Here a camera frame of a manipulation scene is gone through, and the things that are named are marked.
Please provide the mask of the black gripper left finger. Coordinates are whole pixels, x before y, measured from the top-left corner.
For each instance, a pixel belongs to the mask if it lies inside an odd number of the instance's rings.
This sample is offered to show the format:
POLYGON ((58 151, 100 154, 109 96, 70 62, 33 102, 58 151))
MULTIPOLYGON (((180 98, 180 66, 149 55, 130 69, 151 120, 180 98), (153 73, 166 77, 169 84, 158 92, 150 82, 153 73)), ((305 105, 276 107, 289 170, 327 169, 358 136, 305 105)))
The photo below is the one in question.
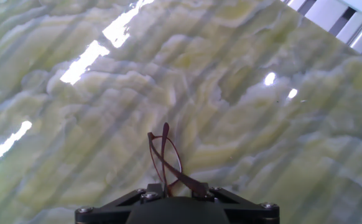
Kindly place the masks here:
POLYGON ((148 184, 101 207, 83 206, 75 210, 76 224, 125 224, 136 206, 164 198, 161 184, 148 184))

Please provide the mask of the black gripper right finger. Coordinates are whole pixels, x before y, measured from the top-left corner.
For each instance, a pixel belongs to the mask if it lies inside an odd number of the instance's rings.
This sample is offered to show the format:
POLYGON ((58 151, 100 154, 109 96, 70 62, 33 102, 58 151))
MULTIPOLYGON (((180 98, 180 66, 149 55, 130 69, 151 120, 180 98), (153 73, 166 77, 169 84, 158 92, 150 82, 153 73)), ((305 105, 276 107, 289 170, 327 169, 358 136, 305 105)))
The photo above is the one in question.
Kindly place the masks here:
POLYGON ((191 197, 216 204, 229 223, 280 224, 280 207, 276 203, 254 203, 221 187, 210 187, 204 197, 191 190, 191 197))

